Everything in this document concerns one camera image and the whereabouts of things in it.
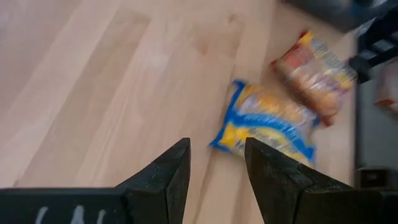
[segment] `wooden floor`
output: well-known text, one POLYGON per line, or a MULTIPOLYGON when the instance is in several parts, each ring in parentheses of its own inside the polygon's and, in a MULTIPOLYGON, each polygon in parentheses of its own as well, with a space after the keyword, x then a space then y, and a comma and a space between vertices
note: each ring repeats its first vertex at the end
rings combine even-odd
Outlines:
MULTIPOLYGON (((184 223, 262 223, 244 162, 208 143, 231 80, 261 81, 304 28, 352 54, 276 0, 0 1, 0 187, 114 186, 190 137, 184 223)), ((314 141, 317 169, 350 183, 347 98, 314 141)))

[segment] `gray object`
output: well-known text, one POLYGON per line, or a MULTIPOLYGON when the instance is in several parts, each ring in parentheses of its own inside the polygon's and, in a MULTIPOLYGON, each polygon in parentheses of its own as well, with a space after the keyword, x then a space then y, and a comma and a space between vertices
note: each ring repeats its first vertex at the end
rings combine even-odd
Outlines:
POLYGON ((398 0, 284 0, 347 32, 385 14, 398 0))
POLYGON ((398 120, 374 104, 377 77, 384 65, 371 73, 372 80, 359 86, 361 116, 359 168, 388 167, 398 170, 398 120))

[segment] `chip bag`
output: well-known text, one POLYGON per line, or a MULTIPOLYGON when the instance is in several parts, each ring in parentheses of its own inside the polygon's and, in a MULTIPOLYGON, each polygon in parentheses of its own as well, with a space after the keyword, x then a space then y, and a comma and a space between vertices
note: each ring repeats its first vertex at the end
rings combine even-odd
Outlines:
POLYGON ((222 151, 244 157, 246 138, 254 137, 285 155, 313 165, 315 146, 309 141, 317 117, 288 97, 242 80, 228 106, 224 125, 210 143, 222 151))
POLYGON ((309 31, 271 67, 302 103, 327 126, 340 110, 342 96, 354 85, 355 72, 309 31))

